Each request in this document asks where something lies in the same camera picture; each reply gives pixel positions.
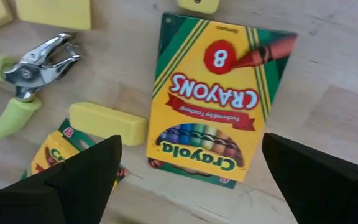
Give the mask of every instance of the number 8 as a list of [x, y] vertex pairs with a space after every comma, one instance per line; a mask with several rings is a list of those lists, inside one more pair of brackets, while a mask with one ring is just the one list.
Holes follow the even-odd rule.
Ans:
[[217, 68], [221, 68], [224, 66], [224, 63], [227, 59], [227, 57], [229, 56], [229, 54], [227, 53], [226, 50], [217, 50], [215, 52], [215, 60], [214, 60], [214, 65]]

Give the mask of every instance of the crayola logo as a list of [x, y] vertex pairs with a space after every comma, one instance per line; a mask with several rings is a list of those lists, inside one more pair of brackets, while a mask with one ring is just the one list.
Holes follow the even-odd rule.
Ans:
[[50, 150], [49, 147], [45, 147], [45, 158], [50, 167], [58, 164], [59, 162], [63, 162], [65, 160], [60, 154], [59, 150], [54, 148]]
[[196, 151], [192, 152], [190, 149], [187, 149], [182, 145], [178, 146], [169, 142], [162, 142], [161, 146], [163, 152], [172, 154], [174, 158], [182, 157], [193, 159], [204, 164], [212, 164], [227, 172], [234, 170], [236, 167], [236, 162], [233, 159], [209, 153], [202, 148], [198, 148]]

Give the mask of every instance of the crayon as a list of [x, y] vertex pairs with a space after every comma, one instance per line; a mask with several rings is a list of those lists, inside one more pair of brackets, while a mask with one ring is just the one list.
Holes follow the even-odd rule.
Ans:
[[256, 67], [272, 60], [278, 60], [291, 54], [296, 36], [286, 37], [270, 45], [251, 50], [248, 54], [232, 64], [232, 68]]
[[158, 169], [164, 165], [164, 162], [156, 159], [149, 158], [149, 166], [154, 169]]
[[242, 158], [242, 154], [240, 151], [237, 151], [236, 154], [234, 155], [235, 162], [237, 163], [237, 166], [239, 167], [243, 167], [244, 166], [244, 159]]
[[129, 171], [124, 169], [123, 167], [120, 167], [118, 169], [117, 178], [126, 177], [129, 174]]
[[223, 155], [224, 150], [226, 149], [226, 141], [229, 139], [229, 136], [224, 134], [221, 131], [218, 131], [216, 134], [216, 139], [211, 151], [216, 154]]
[[223, 152], [223, 155], [229, 158], [234, 158], [237, 151], [239, 151], [237, 144], [233, 141], [233, 139], [229, 138], [226, 141], [226, 148]]
[[179, 130], [179, 144], [190, 144], [190, 133], [193, 130], [194, 124], [182, 124]]
[[157, 142], [156, 145], [160, 145], [162, 141], [166, 141], [168, 137], [168, 133], [167, 131], [164, 131], [158, 138], [157, 138]]
[[206, 125], [194, 124], [191, 132], [190, 145], [200, 147], [203, 142], [203, 133], [205, 132]]
[[203, 143], [201, 144], [205, 150], [212, 149], [212, 147], [214, 146], [215, 135], [217, 132], [218, 130], [216, 128], [210, 126], [206, 127], [205, 132], [203, 134]]
[[170, 143], [174, 143], [177, 144], [179, 143], [179, 129], [180, 129], [180, 125], [174, 126], [170, 129], [168, 129], [168, 136], [167, 136], [167, 141]]

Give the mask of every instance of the metal hole punch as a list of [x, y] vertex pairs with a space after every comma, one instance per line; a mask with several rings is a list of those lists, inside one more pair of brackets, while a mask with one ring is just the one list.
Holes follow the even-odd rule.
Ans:
[[[71, 67], [81, 59], [76, 52], [72, 33], [61, 33], [27, 52], [18, 63], [10, 57], [0, 57], [0, 81], [16, 86], [16, 95], [8, 103], [0, 117], [0, 139], [20, 130], [41, 102], [35, 93], [45, 85], [64, 77]], [[65, 49], [69, 57], [58, 62], [52, 56]]]

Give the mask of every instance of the crayon box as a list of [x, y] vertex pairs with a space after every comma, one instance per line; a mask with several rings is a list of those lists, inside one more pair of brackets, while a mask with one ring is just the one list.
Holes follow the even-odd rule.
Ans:
[[242, 182], [295, 41], [291, 32], [165, 13], [149, 162]]
[[[48, 135], [22, 179], [42, 172], [59, 162], [64, 162], [65, 159], [77, 155], [95, 144], [95, 141], [88, 135], [73, 129], [69, 120], [65, 119], [58, 131]], [[128, 170], [120, 166], [114, 188], [127, 174]]]

